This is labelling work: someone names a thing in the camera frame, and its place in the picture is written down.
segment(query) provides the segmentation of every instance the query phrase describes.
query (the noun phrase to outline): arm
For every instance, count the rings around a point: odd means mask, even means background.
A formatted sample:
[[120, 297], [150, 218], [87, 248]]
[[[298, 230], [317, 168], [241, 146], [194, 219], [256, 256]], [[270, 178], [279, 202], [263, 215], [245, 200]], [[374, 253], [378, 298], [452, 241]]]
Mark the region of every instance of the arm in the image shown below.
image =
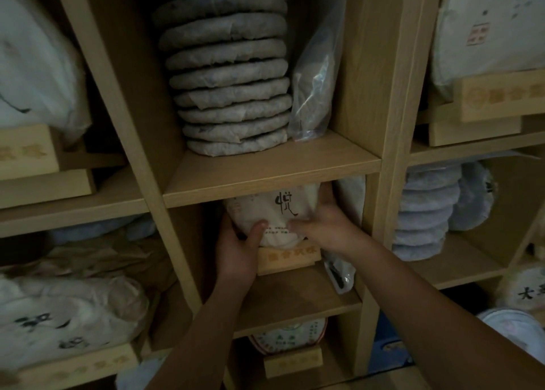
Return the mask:
[[257, 274], [257, 248], [268, 223], [239, 241], [227, 214], [216, 245], [217, 281], [181, 342], [146, 390], [217, 390], [221, 386], [242, 300]]
[[391, 251], [353, 225], [322, 184], [311, 221], [292, 232], [350, 261], [437, 389], [540, 389], [545, 366], [443, 296]]

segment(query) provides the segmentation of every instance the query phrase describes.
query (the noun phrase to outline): forearm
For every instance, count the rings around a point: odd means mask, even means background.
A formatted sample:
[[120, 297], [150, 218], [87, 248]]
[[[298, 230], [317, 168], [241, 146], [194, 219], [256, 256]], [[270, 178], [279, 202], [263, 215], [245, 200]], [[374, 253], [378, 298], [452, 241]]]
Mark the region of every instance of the forearm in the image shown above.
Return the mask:
[[352, 261], [426, 378], [439, 389], [541, 388], [545, 367], [367, 236]]
[[240, 288], [218, 282], [146, 390], [219, 389], [244, 296]]

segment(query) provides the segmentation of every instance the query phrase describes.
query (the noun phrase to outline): left hand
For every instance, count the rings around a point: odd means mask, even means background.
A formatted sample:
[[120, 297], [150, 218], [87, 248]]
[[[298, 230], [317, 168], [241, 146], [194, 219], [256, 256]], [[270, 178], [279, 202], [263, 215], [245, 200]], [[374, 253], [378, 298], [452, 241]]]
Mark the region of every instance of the left hand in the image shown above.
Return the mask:
[[257, 275], [257, 249], [269, 222], [264, 219], [254, 224], [246, 241], [237, 238], [231, 218], [223, 214], [220, 235], [216, 243], [217, 283], [237, 288], [244, 295]]

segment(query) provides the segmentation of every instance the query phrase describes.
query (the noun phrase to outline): hand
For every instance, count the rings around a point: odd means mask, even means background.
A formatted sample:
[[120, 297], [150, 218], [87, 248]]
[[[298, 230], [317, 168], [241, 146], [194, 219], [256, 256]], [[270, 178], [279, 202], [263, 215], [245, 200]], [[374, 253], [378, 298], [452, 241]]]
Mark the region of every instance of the hand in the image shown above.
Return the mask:
[[257, 275], [257, 249], [269, 222], [254, 224], [246, 241], [236, 237], [229, 215], [223, 214], [216, 243], [217, 283], [246, 295]]
[[306, 236], [320, 248], [335, 252], [348, 261], [362, 250], [363, 241], [369, 238], [354, 225], [337, 206], [331, 182], [323, 182], [318, 192], [318, 206], [309, 221], [294, 219], [287, 228], [301, 236]]

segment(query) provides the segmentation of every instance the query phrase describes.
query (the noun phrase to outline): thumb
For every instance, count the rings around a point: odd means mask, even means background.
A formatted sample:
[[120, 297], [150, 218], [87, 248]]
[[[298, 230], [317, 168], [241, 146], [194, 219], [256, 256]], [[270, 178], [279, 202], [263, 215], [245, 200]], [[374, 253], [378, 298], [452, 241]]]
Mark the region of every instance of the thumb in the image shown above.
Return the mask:
[[311, 237], [313, 227], [312, 221], [303, 221], [302, 219], [292, 219], [286, 225], [288, 231], [297, 235], [306, 236], [307, 238]]
[[259, 248], [259, 244], [261, 243], [261, 238], [263, 238], [263, 234], [268, 227], [269, 222], [266, 220], [262, 219], [261, 221], [257, 221], [250, 229], [248, 239], [246, 239], [246, 245], [251, 249], [257, 250], [257, 248]]

